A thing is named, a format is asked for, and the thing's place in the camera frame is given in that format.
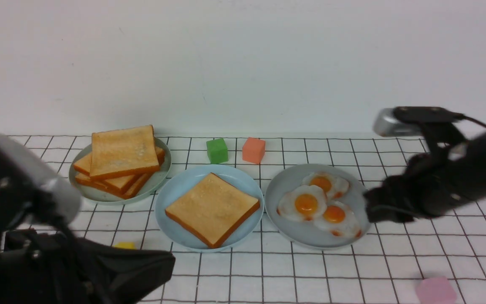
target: gray plate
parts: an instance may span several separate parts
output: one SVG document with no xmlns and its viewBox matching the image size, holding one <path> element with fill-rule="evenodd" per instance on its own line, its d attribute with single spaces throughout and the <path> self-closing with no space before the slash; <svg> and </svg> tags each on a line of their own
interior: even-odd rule
<svg viewBox="0 0 486 304">
<path fill-rule="evenodd" d="M 170 171 L 170 167 L 172 166 L 172 154 L 170 153 L 168 146 L 166 146 L 166 144 L 162 142 L 162 140 L 156 137 L 155 145 L 162 148 L 162 150 L 164 150 L 164 152 L 166 153 L 164 156 L 164 163 L 162 164 L 162 166 L 160 166 L 160 171 L 155 172 L 155 174 L 152 175 L 148 181 L 146 181 L 140 192 L 138 192 L 138 194 L 133 198 L 129 198 L 128 200 L 122 200 L 121 198 L 118 198 L 117 196 L 114 196 L 112 194 L 102 192 L 95 188 L 87 187 L 85 185 L 80 185 L 76 182 L 75 177 L 77 172 L 72 165 L 69 170 L 69 181 L 78 190 L 80 190 L 84 198 L 95 204 L 124 205 L 140 201 L 146 198 L 148 195 L 152 194 L 155 190 L 159 189 L 164 184 L 168 172 Z M 89 152 L 91 152 L 91 145 L 85 147 L 83 150 L 81 150 L 81 152 L 78 153 L 78 155 L 76 155 L 75 159 L 73 160 L 73 164 L 80 158 L 83 158 Z"/>
<path fill-rule="evenodd" d="M 352 175 L 322 164 L 301 164 L 286 169 L 274 177 L 266 191 L 267 215 L 284 237 L 301 246 L 316 250 L 335 250 L 348 246 L 359 239 L 337 237 L 317 229 L 312 223 L 296 223 L 286 220 L 276 212 L 281 197 L 286 192 L 290 192 L 300 186 L 305 176 L 317 171 L 328 172 L 350 182 L 349 191 L 339 201 L 351 207 L 361 225 L 363 232 L 361 236 L 365 235 L 370 229 L 370 223 L 365 212 L 366 202 L 363 197 L 363 192 L 366 190 L 365 187 Z"/>
</svg>

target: orange cube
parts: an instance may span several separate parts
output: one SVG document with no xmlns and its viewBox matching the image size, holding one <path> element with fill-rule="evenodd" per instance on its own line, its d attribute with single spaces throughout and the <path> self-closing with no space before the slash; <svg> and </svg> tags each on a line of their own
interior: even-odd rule
<svg viewBox="0 0 486 304">
<path fill-rule="evenodd" d="M 249 137 L 243 145 L 243 161 L 259 164 L 266 153 L 266 142 Z"/>
</svg>

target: green cube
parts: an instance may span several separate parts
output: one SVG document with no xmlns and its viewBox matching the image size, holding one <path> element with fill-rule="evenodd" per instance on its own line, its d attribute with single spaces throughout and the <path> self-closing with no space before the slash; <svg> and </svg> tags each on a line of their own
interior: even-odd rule
<svg viewBox="0 0 486 304">
<path fill-rule="evenodd" d="M 224 163 L 228 161 L 228 147 L 224 138 L 206 142 L 208 145 L 208 158 L 211 163 Z"/>
</svg>

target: white wall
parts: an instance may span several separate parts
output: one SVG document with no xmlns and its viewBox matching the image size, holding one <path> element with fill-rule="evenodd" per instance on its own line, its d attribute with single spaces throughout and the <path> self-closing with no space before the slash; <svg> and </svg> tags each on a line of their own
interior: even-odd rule
<svg viewBox="0 0 486 304">
<path fill-rule="evenodd" d="M 369 132 L 397 105 L 486 121 L 486 0 L 0 0 L 1 132 Z"/>
</svg>

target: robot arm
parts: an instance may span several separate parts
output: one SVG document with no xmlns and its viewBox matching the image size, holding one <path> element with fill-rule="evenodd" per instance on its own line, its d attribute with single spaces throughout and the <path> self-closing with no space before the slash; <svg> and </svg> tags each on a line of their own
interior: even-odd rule
<svg viewBox="0 0 486 304">
<path fill-rule="evenodd" d="M 27 148 L 0 134 L 0 304 L 133 304 L 167 282 L 170 252 L 121 250 L 77 238 L 81 195 Z M 56 235 L 11 231 L 22 222 Z"/>
<path fill-rule="evenodd" d="M 453 125 L 462 119 L 469 118 L 437 107 L 380 112 L 374 125 L 378 135 L 423 135 L 430 153 L 413 156 L 403 175 L 387 177 L 366 192 L 371 223 L 430 219 L 486 197 L 486 133 L 467 140 Z"/>
</svg>

